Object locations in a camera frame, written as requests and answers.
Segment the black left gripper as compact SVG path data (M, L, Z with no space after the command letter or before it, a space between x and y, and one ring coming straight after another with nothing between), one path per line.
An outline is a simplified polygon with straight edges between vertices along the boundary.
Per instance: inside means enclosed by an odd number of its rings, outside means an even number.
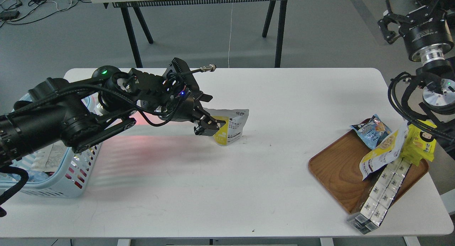
M209 102L213 97L200 90L194 74L215 69L216 65L209 64L191 70L180 58L173 58L163 75L132 68L129 94L138 105L132 113L142 111L164 121L190 121L195 124L195 135L213 136L226 124L226 110L202 107L202 101Z

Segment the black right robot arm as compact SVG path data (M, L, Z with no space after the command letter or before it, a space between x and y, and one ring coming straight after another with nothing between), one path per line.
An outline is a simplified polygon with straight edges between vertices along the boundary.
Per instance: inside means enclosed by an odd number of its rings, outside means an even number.
M406 15L395 14L389 0L377 24L389 44L403 38L408 59L422 66L416 75L402 72L388 87L392 107L408 123L432 134L442 149L454 157L454 120L440 121L436 114L454 114L454 67L444 55L454 47L446 21L454 0L431 0Z

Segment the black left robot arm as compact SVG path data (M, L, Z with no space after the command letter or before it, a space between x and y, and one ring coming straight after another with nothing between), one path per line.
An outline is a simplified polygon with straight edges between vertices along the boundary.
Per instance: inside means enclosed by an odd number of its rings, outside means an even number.
M191 70L173 58L163 75L102 66L90 79L77 82L47 78L28 91L31 101L18 101L13 112L1 116L1 172L20 177L1 195L1 204L29 178L13 166L14 160L58 141L80 154L134 126L135 112L153 127L190 121L196 135L213 136L225 121L203 108L201 102L213 97L200 90L193 75L215 69L210 64Z

